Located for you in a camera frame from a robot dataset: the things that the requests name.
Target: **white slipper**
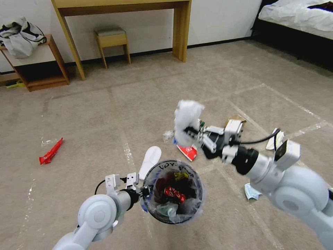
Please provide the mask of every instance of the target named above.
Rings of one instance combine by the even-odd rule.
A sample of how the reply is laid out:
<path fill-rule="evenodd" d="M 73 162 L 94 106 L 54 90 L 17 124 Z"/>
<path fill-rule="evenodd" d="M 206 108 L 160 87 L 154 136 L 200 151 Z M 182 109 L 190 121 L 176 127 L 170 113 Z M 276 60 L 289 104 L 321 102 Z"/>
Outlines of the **white slipper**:
<path fill-rule="evenodd" d="M 162 151 L 157 146 L 152 146 L 148 148 L 145 154 L 145 158 L 143 159 L 141 168 L 139 170 L 139 178 L 141 180 L 144 180 L 149 170 L 159 162 L 161 154 Z"/>

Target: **wooden desk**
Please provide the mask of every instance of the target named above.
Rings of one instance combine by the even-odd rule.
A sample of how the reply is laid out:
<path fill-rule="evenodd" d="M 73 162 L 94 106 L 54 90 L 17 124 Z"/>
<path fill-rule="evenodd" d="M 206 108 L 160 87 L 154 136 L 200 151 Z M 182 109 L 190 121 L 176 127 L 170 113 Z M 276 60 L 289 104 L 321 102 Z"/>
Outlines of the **wooden desk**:
<path fill-rule="evenodd" d="M 142 10 L 174 9 L 172 53 L 186 61 L 188 29 L 192 0 L 51 0 L 82 80 L 85 79 L 66 16 L 118 13 Z"/>

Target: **white wall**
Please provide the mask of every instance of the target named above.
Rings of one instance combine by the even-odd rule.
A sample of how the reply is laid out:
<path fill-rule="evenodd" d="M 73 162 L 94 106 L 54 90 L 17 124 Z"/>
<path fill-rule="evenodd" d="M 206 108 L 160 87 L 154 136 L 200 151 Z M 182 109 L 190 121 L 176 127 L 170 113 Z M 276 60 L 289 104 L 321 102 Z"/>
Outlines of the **white wall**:
<path fill-rule="evenodd" d="M 192 0 L 188 44 L 249 36 L 260 2 L 261 0 Z M 51 33 L 64 61 L 74 61 L 51 0 L 1 1 L 0 24 L 15 16 L 25 16 L 44 33 Z M 172 47 L 173 10 L 90 15 L 66 19 L 82 60 L 100 57 L 93 30 L 98 26 L 110 24 L 119 25 L 126 30 L 131 53 Z M 122 48 L 110 48 L 106 51 L 106 56 L 121 53 L 123 53 Z M 10 69 L 10 65 L 1 55 L 0 72 Z"/>

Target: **trash can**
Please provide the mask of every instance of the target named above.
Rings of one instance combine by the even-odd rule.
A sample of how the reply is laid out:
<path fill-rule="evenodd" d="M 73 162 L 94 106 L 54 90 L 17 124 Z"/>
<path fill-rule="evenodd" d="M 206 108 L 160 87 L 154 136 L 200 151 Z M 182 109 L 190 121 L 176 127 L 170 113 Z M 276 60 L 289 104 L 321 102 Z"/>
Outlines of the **trash can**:
<path fill-rule="evenodd" d="M 205 189 L 197 172 L 179 160 L 157 163 L 146 175 L 144 186 L 152 186 L 143 207 L 166 224 L 181 224 L 202 213 Z"/>

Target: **desk leg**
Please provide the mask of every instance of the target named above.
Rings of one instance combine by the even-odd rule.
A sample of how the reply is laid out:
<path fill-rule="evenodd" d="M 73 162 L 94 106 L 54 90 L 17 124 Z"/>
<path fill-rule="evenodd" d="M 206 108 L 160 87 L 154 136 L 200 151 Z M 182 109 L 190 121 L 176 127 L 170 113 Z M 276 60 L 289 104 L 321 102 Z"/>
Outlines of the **desk leg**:
<path fill-rule="evenodd" d="M 57 17 L 59 19 L 59 22 L 60 22 L 61 28 L 63 30 L 63 33 L 65 34 L 65 37 L 66 37 L 67 43 L 69 45 L 69 48 L 72 51 L 72 55 L 73 55 L 74 60 L 76 62 L 76 65 L 77 65 L 77 68 L 79 70 L 79 73 L 81 75 L 81 79 L 84 81 L 86 79 L 86 77 L 84 76 L 84 71 L 83 71 L 82 63 L 81 63 L 79 54 L 77 53 L 77 50 L 76 50 L 76 47 L 75 47 L 75 43 L 74 43 L 72 35 L 71 35 L 70 31 L 69 31 L 66 19 L 65 19 L 64 16 L 62 16 L 60 14 L 60 12 L 59 12 L 59 10 L 58 10 L 58 8 L 57 8 L 54 0 L 51 0 L 51 1 L 52 1 L 54 10 L 55 10 L 55 12 L 57 14 Z"/>
<path fill-rule="evenodd" d="M 172 53 L 182 62 L 186 62 L 191 2 L 176 2 L 173 13 Z"/>

